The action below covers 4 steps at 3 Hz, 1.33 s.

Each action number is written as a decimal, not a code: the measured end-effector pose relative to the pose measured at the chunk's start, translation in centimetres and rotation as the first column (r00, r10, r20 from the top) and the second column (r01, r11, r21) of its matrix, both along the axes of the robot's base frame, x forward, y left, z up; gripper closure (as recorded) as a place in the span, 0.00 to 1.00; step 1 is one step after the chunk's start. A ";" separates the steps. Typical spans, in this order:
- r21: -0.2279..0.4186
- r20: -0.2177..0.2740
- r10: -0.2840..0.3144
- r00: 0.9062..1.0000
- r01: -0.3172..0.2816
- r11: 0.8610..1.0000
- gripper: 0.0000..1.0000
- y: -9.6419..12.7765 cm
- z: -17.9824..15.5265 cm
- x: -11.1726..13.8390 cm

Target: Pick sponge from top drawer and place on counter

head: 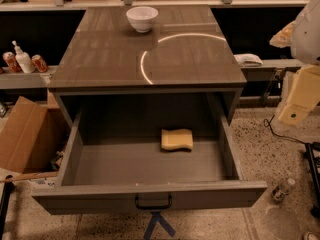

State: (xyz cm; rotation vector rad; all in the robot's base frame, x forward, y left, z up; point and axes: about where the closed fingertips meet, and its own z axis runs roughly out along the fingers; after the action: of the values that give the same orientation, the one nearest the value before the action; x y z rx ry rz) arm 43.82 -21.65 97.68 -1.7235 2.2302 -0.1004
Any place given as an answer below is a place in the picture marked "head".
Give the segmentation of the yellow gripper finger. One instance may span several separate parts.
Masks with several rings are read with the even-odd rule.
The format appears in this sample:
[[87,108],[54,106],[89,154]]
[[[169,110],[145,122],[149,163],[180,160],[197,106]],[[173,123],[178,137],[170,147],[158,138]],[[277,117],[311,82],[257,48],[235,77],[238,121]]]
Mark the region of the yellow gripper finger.
[[284,28],[282,28],[277,34],[275,34],[269,41],[271,46],[277,48],[285,48],[291,45],[291,36],[294,26],[294,21],[288,23]]
[[294,75],[278,120],[288,126],[301,123],[320,102],[320,66],[306,65]]

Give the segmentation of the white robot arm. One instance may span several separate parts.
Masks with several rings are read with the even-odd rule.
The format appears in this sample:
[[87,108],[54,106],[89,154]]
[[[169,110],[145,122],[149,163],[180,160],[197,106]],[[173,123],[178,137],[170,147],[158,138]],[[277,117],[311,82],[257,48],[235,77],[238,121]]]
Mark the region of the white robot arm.
[[293,83],[278,120],[296,126],[320,102],[320,0],[310,0],[296,19],[286,25],[270,44],[289,47],[291,56],[303,63],[293,75]]

